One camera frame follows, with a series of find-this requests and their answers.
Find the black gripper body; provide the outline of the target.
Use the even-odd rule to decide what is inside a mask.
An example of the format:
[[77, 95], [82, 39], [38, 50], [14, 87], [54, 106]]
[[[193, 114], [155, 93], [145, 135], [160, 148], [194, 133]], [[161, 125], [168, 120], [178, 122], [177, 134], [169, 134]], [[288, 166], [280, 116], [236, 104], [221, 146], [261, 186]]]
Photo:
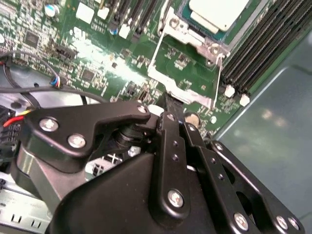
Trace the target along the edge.
[[159, 225], [148, 209], [154, 156], [134, 157], [71, 191], [58, 205], [50, 234], [228, 234], [214, 219], [196, 172], [187, 172], [191, 211], [175, 228]]

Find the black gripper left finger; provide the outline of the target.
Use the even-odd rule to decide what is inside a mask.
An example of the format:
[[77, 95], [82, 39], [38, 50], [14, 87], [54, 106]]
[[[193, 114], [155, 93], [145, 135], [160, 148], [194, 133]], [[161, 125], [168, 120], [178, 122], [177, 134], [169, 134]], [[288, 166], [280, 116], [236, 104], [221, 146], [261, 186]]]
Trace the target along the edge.
[[52, 216], [74, 189], [143, 154], [154, 156], [148, 209], [157, 221], [190, 213], [182, 103], [163, 95], [136, 101], [39, 109], [23, 120], [16, 183], [36, 193]]

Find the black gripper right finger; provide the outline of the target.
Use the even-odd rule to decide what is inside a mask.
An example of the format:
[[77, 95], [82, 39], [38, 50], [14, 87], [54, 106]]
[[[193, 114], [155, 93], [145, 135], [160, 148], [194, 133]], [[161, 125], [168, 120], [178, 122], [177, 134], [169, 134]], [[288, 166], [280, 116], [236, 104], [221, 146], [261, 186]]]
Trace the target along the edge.
[[223, 143], [206, 143], [190, 123], [181, 131], [218, 234], [305, 233], [298, 218]]

